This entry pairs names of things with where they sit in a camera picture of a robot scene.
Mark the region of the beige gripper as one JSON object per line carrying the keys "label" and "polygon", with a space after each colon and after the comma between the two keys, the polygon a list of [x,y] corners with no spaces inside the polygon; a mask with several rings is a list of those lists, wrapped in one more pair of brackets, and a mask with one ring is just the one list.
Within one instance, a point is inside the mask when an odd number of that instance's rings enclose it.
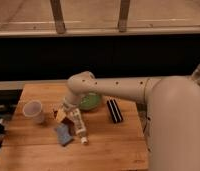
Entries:
{"label": "beige gripper", "polygon": [[[66,111],[71,111],[71,110],[78,107],[80,101],[81,101],[80,96],[72,94],[72,93],[67,93],[63,98],[63,107]],[[56,113],[55,120],[58,123],[62,122],[67,116],[64,109],[59,108],[57,113]]]}

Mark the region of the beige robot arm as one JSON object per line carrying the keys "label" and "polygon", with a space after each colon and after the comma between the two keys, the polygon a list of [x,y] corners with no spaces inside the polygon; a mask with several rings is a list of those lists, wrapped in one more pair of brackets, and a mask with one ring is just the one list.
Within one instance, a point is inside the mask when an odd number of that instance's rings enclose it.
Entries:
{"label": "beige robot arm", "polygon": [[71,76],[58,110],[70,116],[89,93],[147,105],[149,171],[200,171],[200,85],[198,77],[96,79],[86,71]]}

